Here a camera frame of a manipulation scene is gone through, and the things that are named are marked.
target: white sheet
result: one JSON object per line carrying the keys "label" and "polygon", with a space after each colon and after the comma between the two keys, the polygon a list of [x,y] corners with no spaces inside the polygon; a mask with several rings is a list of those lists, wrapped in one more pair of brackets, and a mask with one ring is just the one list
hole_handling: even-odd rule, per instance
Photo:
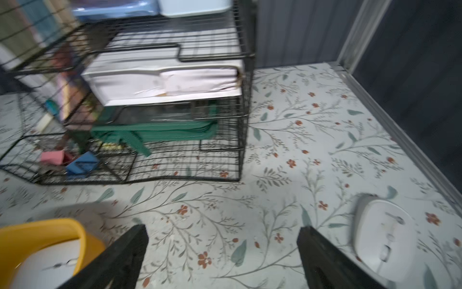
{"label": "white sheet", "polygon": [[[213,34],[237,32],[232,28],[200,32],[140,32],[152,44],[153,37],[149,37],[149,33],[163,40],[163,34],[169,35],[173,42],[182,45],[182,55],[188,56],[190,53],[210,53],[211,48],[192,48],[206,47],[208,42],[210,46],[217,45],[219,40],[210,39]],[[192,35],[197,43],[181,42],[185,37],[192,39]],[[118,43],[129,45],[131,38],[140,44],[140,37],[134,37],[133,33],[129,37],[119,33],[110,46],[116,48]],[[231,43],[230,47],[214,48],[213,53],[236,52],[234,49],[239,46],[236,42]],[[103,53],[88,66],[82,76],[104,106],[166,103],[242,94],[238,79],[238,76],[243,75],[242,60],[180,62],[176,58],[177,54],[178,48]]]}

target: scroll wheel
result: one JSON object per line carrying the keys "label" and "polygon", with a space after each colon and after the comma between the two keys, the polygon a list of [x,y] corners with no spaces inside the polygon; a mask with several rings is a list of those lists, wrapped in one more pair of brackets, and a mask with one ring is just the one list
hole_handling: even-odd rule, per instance
{"label": "scroll wheel", "polygon": [[67,265],[68,266],[74,266],[77,264],[77,258],[74,258],[74,259],[70,259],[68,262],[67,262]]}
{"label": "scroll wheel", "polygon": [[380,251],[380,260],[383,262],[387,262],[390,258],[391,248],[387,245],[382,246],[382,250]]}

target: black object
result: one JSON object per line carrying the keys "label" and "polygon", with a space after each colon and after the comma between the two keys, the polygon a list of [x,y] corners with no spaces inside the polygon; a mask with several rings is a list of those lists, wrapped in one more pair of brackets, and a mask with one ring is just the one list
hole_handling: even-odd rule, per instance
{"label": "black object", "polygon": [[145,225],[131,227],[58,289],[135,288],[148,241]]}
{"label": "black object", "polygon": [[313,227],[300,229],[297,245],[310,289],[385,289]]}

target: light blue container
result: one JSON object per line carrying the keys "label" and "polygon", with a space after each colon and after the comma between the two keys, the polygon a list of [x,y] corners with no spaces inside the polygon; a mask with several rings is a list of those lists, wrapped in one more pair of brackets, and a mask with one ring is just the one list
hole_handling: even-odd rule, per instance
{"label": "light blue container", "polygon": [[72,13],[80,22],[159,14],[157,0],[71,0]]}

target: wall baseboard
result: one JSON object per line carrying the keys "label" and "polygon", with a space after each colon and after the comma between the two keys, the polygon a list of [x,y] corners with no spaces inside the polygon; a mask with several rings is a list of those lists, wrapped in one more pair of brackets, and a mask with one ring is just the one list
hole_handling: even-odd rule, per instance
{"label": "wall baseboard", "polygon": [[399,125],[383,110],[372,96],[342,66],[332,66],[340,78],[348,85],[364,106],[373,114],[379,123],[388,131],[402,150],[423,172],[432,185],[444,196],[456,213],[462,217],[462,194],[425,155]]}

